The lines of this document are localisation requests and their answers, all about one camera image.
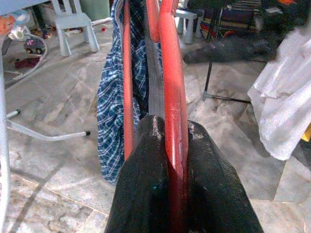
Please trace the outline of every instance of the blue plaid shirt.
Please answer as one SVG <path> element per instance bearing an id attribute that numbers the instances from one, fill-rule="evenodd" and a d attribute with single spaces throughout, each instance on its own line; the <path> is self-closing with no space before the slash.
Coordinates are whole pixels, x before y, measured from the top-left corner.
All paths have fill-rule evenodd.
<path id="1" fill-rule="evenodd" d="M 144 42 L 144 0 L 130 0 L 134 127 L 148 113 L 148 70 Z M 98 89 L 98 156 L 103 177 L 115 185 L 124 162 L 123 134 L 123 5 L 111 10 L 113 43 Z"/>

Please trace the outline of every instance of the red metal bar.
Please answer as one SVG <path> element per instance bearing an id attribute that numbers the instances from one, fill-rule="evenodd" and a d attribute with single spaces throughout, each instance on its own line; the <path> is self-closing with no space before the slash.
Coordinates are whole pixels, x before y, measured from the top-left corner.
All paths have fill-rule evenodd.
<path id="1" fill-rule="evenodd" d="M 130 29 L 129 1 L 124 4 L 124 32 L 123 32 L 123 90 L 124 90 L 124 159 L 126 160 L 134 146 L 133 119 L 133 84 L 132 84 L 132 53 Z"/>
<path id="2" fill-rule="evenodd" d="M 165 144 L 169 161 L 170 232 L 188 232 L 188 127 L 181 54 L 174 14 L 178 0 L 163 0 L 159 32 L 162 50 Z"/>
<path id="3" fill-rule="evenodd" d="M 150 37 L 153 42 L 160 42 L 159 33 L 159 1 L 158 0 L 146 0 L 147 12 L 148 12 L 148 23 Z"/>

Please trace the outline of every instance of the white plastic chair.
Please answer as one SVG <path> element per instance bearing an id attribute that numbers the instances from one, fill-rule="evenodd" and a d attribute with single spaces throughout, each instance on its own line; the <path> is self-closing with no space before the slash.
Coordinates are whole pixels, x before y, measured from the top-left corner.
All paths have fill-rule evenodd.
<path id="1" fill-rule="evenodd" d="M 186 8 L 188 5 L 188 0 L 184 1 L 184 7 Z M 194 20 L 198 19 L 196 30 L 195 30 L 195 37 L 201 38 L 201 28 L 200 24 L 204 17 L 204 10 L 198 9 L 198 12 L 200 12 L 200 16 L 198 14 L 189 12 L 187 9 L 177 9 L 175 13 L 175 17 L 179 17 L 179 22 L 177 26 L 177 33 L 182 34 L 184 32 L 184 21 L 185 19 L 188 20 L 188 26 L 187 26 L 187 32 L 185 35 L 185 43 L 186 44 L 192 44 L 192 38 L 193 38 L 193 25 Z"/>
<path id="2" fill-rule="evenodd" d="M 60 9 L 58 0 L 52 0 L 56 12 L 55 24 L 59 39 L 60 52 L 62 56 L 71 55 L 69 44 L 64 29 L 83 27 L 85 42 L 89 43 L 92 52 L 97 52 L 99 46 L 92 28 L 91 20 L 82 12 L 79 0 L 72 0 L 76 13 L 72 12 L 69 0 L 63 0 L 65 11 Z"/>

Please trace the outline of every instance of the black metal stand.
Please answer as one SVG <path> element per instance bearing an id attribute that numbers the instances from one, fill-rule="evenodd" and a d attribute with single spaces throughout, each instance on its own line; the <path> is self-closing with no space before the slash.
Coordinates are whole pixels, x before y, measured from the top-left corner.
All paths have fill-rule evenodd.
<path id="1" fill-rule="evenodd" d="M 213 16 L 212 16 L 211 21 L 210 21 L 209 31 L 207 33 L 207 40 L 210 39 L 211 31 L 216 32 L 215 38 L 218 37 L 218 32 L 219 32 L 220 24 L 222 21 L 222 15 L 223 15 L 223 8 L 218 10 L 217 12 L 214 11 Z M 209 66 L 208 66 L 205 88 L 204 88 L 204 92 L 203 92 L 203 96 L 202 96 L 203 101 L 205 101 L 206 98 L 210 97 L 210 98 L 220 99 L 220 100 L 228 100 L 228 101 L 235 101 L 235 102 L 241 102 L 241 103 L 251 103 L 248 100 L 240 100 L 240 99 L 235 99 L 235 98 L 230 98 L 230 97 L 223 97 L 223 96 L 216 96 L 216 95 L 208 94 L 207 89 L 208 89 L 208 84 L 209 84 L 209 79 L 210 79 L 210 73 L 212 71 L 212 66 L 213 66 L 213 63 L 210 62 Z"/>

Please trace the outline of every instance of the marble floor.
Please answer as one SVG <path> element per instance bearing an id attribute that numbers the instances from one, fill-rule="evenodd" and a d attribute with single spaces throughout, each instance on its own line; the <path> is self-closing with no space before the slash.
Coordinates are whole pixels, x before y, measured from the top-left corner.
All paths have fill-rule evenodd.
<path id="1" fill-rule="evenodd" d="M 44 142 L 9 130 L 12 168 L 6 232 L 101 233 L 114 187 L 101 177 L 97 157 L 96 92 L 112 45 L 112 25 L 95 27 L 100 44 L 91 53 L 81 34 L 69 37 L 72 56 L 59 54 L 57 37 L 47 40 L 49 55 L 31 76 L 6 89 L 12 120 L 40 133 L 90 130 L 90 137 Z M 12 51 L 19 51 L 18 44 Z M 189 49 L 181 41 L 183 52 Z M 4 56 L 5 66 L 18 52 Z M 259 140 L 251 105 L 206 99 L 207 64 L 184 66 L 188 117 L 201 123 L 236 168 L 266 233 L 311 233 L 311 145 L 299 143 L 284 162 L 271 157 Z M 263 68 L 249 62 L 214 64 L 208 92 L 248 99 L 247 90 Z"/>

